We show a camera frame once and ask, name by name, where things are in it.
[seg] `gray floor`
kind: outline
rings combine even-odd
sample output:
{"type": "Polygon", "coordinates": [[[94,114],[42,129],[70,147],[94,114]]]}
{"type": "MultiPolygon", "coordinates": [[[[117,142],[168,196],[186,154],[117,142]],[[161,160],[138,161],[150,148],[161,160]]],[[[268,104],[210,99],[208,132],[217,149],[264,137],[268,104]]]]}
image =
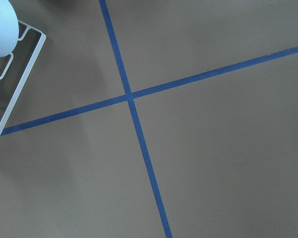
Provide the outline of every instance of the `gray floor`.
{"type": "MultiPolygon", "coordinates": [[[[98,1],[10,1],[47,41],[7,126],[124,95],[98,1]]],[[[298,0],[108,0],[133,92],[298,46],[298,0]]],[[[135,99],[174,238],[298,238],[298,53],[135,99]]],[[[0,138],[0,238],[164,238],[127,102],[0,138]]]]}

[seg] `blue tape line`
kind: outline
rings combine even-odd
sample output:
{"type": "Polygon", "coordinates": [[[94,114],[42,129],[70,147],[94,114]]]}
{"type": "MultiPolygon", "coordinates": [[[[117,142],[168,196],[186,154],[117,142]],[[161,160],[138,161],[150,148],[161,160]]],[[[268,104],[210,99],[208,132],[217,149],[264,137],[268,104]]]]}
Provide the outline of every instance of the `blue tape line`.
{"type": "Polygon", "coordinates": [[[171,229],[170,229],[170,226],[169,226],[168,218],[167,218],[167,215],[166,215],[166,212],[165,212],[165,209],[164,209],[164,205],[163,205],[163,201],[162,201],[161,194],[160,194],[160,191],[159,191],[158,183],[157,183],[157,180],[156,180],[156,177],[155,177],[155,174],[154,174],[154,170],[153,170],[153,167],[152,167],[149,151],[148,151],[147,144],[146,144],[146,141],[145,141],[145,136],[144,136],[141,124],[140,124],[139,116],[138,116],[136,105],[135,105],[134,98],[133,98],[133,94],[132,94],[131,89],[130,89],[130,85],[129,85],[129,82],[128,82],[127,74],[126,74],[126,71],[125,71],[124,63],[123,63],[123,59],[122,59],[121,54],[120,54],[118,42],[117,42],[116,35],[115,35],[115,32],[114,32],[114,28],[113,28],[113,25],[112,25],[112,22],[111,22],[111,19],[110,19],[107,4],[106,4],[105,0],[99,0],[99,4],[100,4],[101,11],[102,11],[102,14],[103,14],[103,17],[104,17],[104,21],[105,21],[105,24],[106,24],[106,27],[107,27],[110,43],[111,43],[112,48],[113,48],[113,52],[114,52],[114,55],[115,55],[115,59],[116,59],[117,67],[118,67],[118,70],[119,70],[119,74],[120,74],[120,77],[121,77],[121,80],[122,80],[122,83],[123,83],[123,87],[124,87],[124,90],[125,90],[127,102],[128,102],[130,113],[131,113],[133,123],[134,123],[134,126],[135,126],[135,130],[136,130],[137,138],[138,138],[139,145],[140,145],[140,148],[141,148],[141,152],[142,152],[142,155],[143,155],[143,158],[144,158],[144,161],[145,161],[145,166],[146,166],[146,170],[147,170],[149,180],[150,180],[150,183],[151,183],[151,187],[152,187],[152,191],[153,191],[153,194],[154,194],[155,202],[157,204],[158,211],[159,211],[159,214],[160,214],[160,218],[161,218],[162,226],[163,226],[163,229],[164,229],[164,233],[165,233],[165,236],[167,238],[172,238],[172,233],[171,233],[171,229]]]}
{"type": "Polygon", "coordinates": [[[90,112],[96,109],[100,109],[103,107],[107,107],[107,106],[111,106],[117,103],[121,103],[126,101],[126,96],[119,96],[119,97],[115,97],[115,98],[111,98],[105,101],[101,101],[101,102],[97,102],[97,103],[93,103],[93,104],[89,104],[83,107],[79,107],[79,108],[75,108],[75,109],[71,109],[65,112],[61,112],[61,113],[57,113],[51,116],[47,116],[44,118],[40,118],[40,119],[36,119],[36,120],[32,120],[32,121],[28,121],[19,125],[14,125],[11,127],[7,127],[5,128],[1,135],[7,135],[7,134],[11,134],[20,130],[25,130],[31,127],[35,127],[35,126],[39,126],[39,125],[43,125],[46,123],[50,123],[56,120],[61,120],[64,118],[68,118],[68,117],[72,117],[78,114],[82,114],[82,113],[86,113],[86,112],[90,112]]]}
{"type": "Polygon", "coordinates": [[[222,68],[217,68],[211,71],[207,71],[204,73],[200,73],[200,74],[196,74],[190,77],[186,77],[186,78],[182,78],[182,79],[178,79],[172,82],[168,82],[168,83],[164,83],[158,86],[154,86],[151,88],[147,88],[147,89],[143,89],[143,90],[139,90],[137,92],[133,93],[133,97],[134,98],[139,98],[139,97],[143,97],[145,95],[149,95],[152,93],[157,93],[160,91],[164,91],[167,89],[171,89],[171,88],[175,88],[184,84],[188,84],[188,83],[192,83],[192,82],[196,82],[196,81],[200,81],[202,79],[206,79],[206,78],[210,78],[210,77],[214,77],[220,74],[224,74],[224,73],[228,73],[228,72],[232,72],[241,68],[245,68],[245,67],[249,67],[249,66],[253,66],[259,63],[264,63],[267,61],[271,61],[271,60],[275,60],[278,58],[282,58],[285,56],[289,56],[289,55],[293,55],[298,53],[298,47],[294,47],[288,50],[284,50],[284,51],[280,51],[277,53],[273,53],[271,55],[266,55],[266,56],[261,56],[258,58],[254,58],[254,59],[250,59],[250,60],[246,60],[240,63],[235,63],[235,64],[231,64],[222,68]]]}

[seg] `metal rack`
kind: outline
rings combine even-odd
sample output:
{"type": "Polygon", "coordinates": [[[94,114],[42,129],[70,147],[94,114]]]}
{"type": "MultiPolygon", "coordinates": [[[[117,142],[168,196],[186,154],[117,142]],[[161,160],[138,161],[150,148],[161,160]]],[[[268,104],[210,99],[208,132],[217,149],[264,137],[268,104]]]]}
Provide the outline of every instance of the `metal rack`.
{"type": "MultiPolygon", "coordinates": [[[[27,66],[25,67],[25,70],[24,70],[24,72],[23,72],[23,74],[20,78],[20,81],[19,81],[19,83],[18,83],[18,85],[17,85],[17,87],[16,87],[16,89],[15,89],[13,95],[12,95],[12,98],[11,98],[11,100],[10,100],[10,102],[9,102],[9,104],[8,104],[8,106],[7,106],[7,108],[4,112],[1,120],[0,120],[0,136],[1,136],[1,133],[4,129],[4,126],[5,126],[6,122],[8,121],[8,118],[9,118],[11,112],[12,112],[12,109],[13,109],[15,103],[16,103],[16,100],[18,99],[18,97],[19,97],[19,95],[22,91],[22,88],[23,88],[23,86],[24,86],[24,84],[25,84],[25,82],[26,82],[26,80],[27,80],[27,78],[28,78],[28,76],[29,76],[29,74],[32,70],[32,67],[34,66],[34,63],[35,63],[35,61],[36,61],[36,59],[37,59],[43,45],[44,45],[44,42],[46,40],[46,35],[43,34],[42,31],[40,31],[40,30],[38,30],[38,29],[36,29],[36,28],[34,28],[34,27],[32,27],[32,26],[30,26],[30,25],[28,25],[28,24],[26,24],[22,21],[19,21],[19,23],[25,27],[25,30],[22,33],[22,36],[18,39],[18,41],[22,41],[29,30],[33,30],[33,31],[39,33],[40,38],[39,38],[38,43],[36,44],[36,47],[35,47],[32,55],[31,55],[31,57],[28,61],[27,66]]],[[[8,68],[10,67],[12,60],[13,60],[13,53],[10,53],[10,58],[9,58],[4,70],[3,70],[3,72],[0,76],[0,80],[4,78],[5,73],[7,72],[8,68]]]]}

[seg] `white metal frame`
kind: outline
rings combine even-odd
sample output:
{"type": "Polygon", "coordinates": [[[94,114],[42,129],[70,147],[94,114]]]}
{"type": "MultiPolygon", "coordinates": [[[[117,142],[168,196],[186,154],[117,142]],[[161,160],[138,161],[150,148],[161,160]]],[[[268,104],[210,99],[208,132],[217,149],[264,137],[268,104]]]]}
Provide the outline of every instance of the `white metal frame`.
{"type": "MultiPolygon", "coordinates": [[[[39,39],[39,41],[38,41],[38,43],[37,43],[37,45],[36,45],[36,47],[35,47],[35,49],[32,53],[32,56],[31,56],[31,58],[30,58],[30,60],[27,64],[27,66],[26,66],[26,68],[25,68],[25,70],[24,70],[24,72],[21,76],[21,79],[20,79],[20,81],[19,81],[19,83],[18,83],[18,85],[17,85],[17,87],[16,87],[16,89],[13,93],[13,96],[12,96],[12,98],[11,98],[9,104],[8,104],[8,107],[6,108],[6,110],[5,110],[5,112],[2,116],[2,119],[0,121],[0,136],[1,136],[1,133],[4,129],[4,126],[5,126],[6,122],[8,121],[8,118],[9,118],[11,112],[12,112],[12,109],[13,109],[15,103],[16,103],[16,100],[18,99],[18,97],[21,93],[21,90],[22,90],[22,88],[23,88],[23,86],[24,86],[24,84],[25,84],[25,82],[26,82],[26,80],[27,80],[27,78],[28,78],[28,76],[31,72],[31,69],[32,69],[32,67],[33,67],[33,65],[34,65],[34,63],[35,63],[35,61],[36,61],[36,59],[37,59],[43,45],[44,45],[45,40],[46,40],[46,35],[43,34],[42,31],[40,31],[40,30],[38,30],[38,29],[36,29],[32,26],[29,26],[28,24],[26,24],[22,21],[19,21],[19,23],[24,25],[26,28],[25,28],[22,36],[18,39],[18,41],[22,41],[23,38],[25,37],[26,33],[29,30],[34,30],[34,31],[40,33],[41,36],[40,36],[40,39],[39,39]]],[[[5,76],[5,73],[8,70],[12,60],[13,60],[13,54],[10,53],[10,59],[9,59],[7,65],[6,65],[5,69],[3,70],[2,75],[0,76],[0,80],[5,76]]]]}

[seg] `white bucket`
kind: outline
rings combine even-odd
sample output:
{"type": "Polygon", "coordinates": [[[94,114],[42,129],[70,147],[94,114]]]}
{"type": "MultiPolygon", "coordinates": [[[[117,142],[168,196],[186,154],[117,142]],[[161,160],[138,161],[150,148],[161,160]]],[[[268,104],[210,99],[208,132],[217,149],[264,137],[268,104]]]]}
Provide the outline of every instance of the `white bucket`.
{"type": "Polygon", "coordinates": [[[9,55],[19,37],[19,25],[15,11],[8,0],[0,0],[0,57],[9,55]]]}

